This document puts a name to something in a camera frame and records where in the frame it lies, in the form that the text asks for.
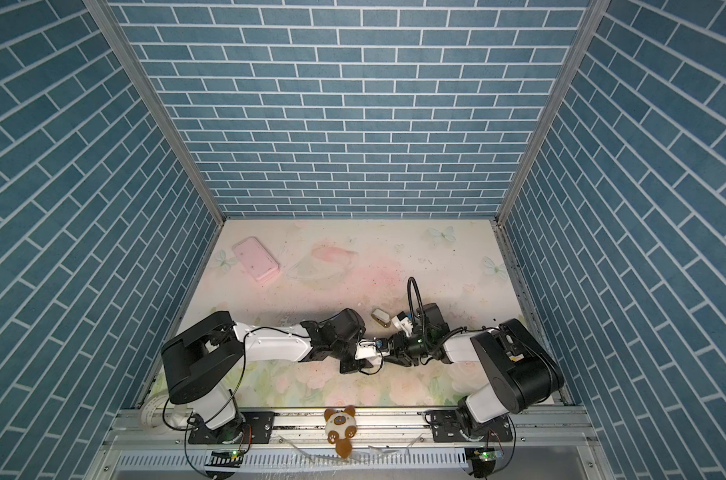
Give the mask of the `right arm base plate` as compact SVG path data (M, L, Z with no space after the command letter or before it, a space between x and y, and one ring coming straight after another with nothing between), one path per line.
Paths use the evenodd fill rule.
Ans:
M511 442L511 424L505 415L478 422L465 408L428 410L424 419L436 443Z

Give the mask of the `beige mini stapler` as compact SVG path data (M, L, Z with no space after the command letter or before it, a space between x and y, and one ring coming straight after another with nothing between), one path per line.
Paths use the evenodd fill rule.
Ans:
M371 316L382 327L389 328L391 326L391 316L384 310L376 308L371 312Z

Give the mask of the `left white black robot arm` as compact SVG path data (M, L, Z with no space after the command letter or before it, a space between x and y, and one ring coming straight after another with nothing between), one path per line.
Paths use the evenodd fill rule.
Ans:
M236 415L236 390L219 385L236 365L334 358L342 374L356 373L372 366L369 360L356 357L364 334L364 321L352 309L325 320L284 327L238 323L229 312L216 311L161 347L169 403L192 407L210 427L218 428Z

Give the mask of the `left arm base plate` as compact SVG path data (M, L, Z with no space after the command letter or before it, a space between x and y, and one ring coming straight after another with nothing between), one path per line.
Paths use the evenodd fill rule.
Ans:
M194 413L188 422L188 442L193 445L214 444L267 444L272 434L275 414L273 412L246 411L239 413L233 420L214 428L212 423L205 424L203 418Z

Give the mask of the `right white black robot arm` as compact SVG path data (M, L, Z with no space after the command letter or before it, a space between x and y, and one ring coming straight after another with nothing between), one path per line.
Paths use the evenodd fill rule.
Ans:
M496 326L451 328L435 303L392 319L398 332L375 343L384 361L403 367L431 360L482 366L482 388L459 400L454 424L469 438L490 432L492 423L542 403L564 384L555 360L517 319Z

